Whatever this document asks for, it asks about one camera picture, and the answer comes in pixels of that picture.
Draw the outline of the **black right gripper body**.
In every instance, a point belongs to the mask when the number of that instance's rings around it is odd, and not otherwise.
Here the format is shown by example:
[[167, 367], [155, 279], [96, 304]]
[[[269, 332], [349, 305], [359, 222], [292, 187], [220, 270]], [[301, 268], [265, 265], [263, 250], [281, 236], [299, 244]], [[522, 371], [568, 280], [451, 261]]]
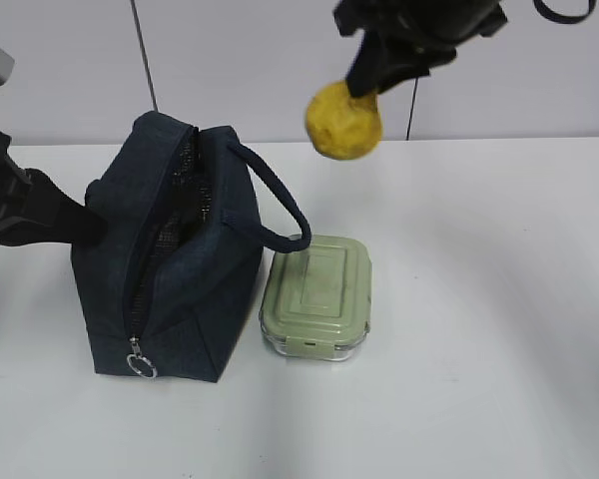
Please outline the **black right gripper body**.
[[360, 49], [374, 55], [392, 48], [449, 52], [507, 23], [498, 1], [340, 1], [333, 18], [343, 37], [363, 31]]

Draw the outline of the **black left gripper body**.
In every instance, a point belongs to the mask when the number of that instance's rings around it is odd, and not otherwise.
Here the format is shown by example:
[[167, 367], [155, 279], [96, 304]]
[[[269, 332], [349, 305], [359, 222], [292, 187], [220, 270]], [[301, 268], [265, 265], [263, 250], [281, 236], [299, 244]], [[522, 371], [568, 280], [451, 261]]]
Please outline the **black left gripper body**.
[[34, 180], [12, 160], [10, 144], [11, 137], [0, 131], [0, 245], [22, 246], [36, 242], [23, 215]]

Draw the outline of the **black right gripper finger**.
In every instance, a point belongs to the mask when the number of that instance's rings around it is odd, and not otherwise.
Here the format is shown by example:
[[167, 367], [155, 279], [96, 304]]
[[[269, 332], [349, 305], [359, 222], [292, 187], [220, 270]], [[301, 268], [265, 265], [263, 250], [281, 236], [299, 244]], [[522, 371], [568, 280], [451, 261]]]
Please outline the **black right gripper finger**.
[[380, 74], [378, 92], [384, 93], [397, 85], [418, 78], [425, 78], [435, 68], [455, 60], [456, 49], [433, 50], [417, 47], [405, 51], [390, 51], [388, 65]]
[[352, 97], [378, 93], [388, 64], [383, 38], [375, 31], [365, 31], [356, 57], [346, 74], [346, 85]]

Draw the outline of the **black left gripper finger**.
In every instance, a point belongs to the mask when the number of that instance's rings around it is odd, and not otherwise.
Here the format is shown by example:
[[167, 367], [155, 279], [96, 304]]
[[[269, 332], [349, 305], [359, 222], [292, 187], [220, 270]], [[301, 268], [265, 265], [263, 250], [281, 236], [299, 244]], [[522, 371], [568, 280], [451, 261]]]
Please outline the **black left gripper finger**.
[[65, 195], [42, 171], [27, 169], [32, 186], [21, 220], [9, 231], [9, 245], [40, 242], [94, 245], [106, 235], [107, 222]]

